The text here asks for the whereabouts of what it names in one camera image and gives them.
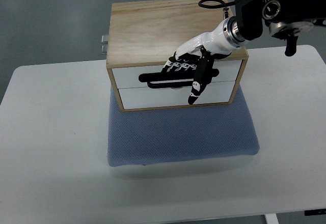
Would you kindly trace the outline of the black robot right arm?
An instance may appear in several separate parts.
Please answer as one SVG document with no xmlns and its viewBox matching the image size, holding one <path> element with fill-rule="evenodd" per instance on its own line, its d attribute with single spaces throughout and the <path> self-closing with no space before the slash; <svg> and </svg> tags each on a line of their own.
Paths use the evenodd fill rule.
<svg viewBox="0 0 326 224">
<path fill-rule="evenodd" d="M 285 55 L 296 53 L 300 33 L 308 32 L 314 26 L 325 26 L 325 0 L 201 0 L 198 5 L 206 9 L 235 7 L 236 15 L 228 17 L 222 24 L 224 36 L 230 46 L 239 48 L 245 42 L 259 38 L 263 26 L 269 34 L 286 41 Z"/>
</svg>

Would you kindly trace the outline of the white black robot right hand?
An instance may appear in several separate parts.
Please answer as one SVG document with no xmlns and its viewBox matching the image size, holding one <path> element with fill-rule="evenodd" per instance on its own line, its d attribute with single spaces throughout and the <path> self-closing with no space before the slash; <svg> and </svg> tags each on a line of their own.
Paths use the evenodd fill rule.
<svg viewBox="0 0 326 224">
<path fill-rule="evenodd" d="M 188 104 L 192 105 L 211 82 L 211 70 L 215 60 L 228 57 L 232 51 L 242 48 L 247 40 L 238 30 L 236 18 L 228 17 L 212 32 L 202 33 L 181 46 L 169 57 L 162 73 L 194 71 Z"/>
</svg>

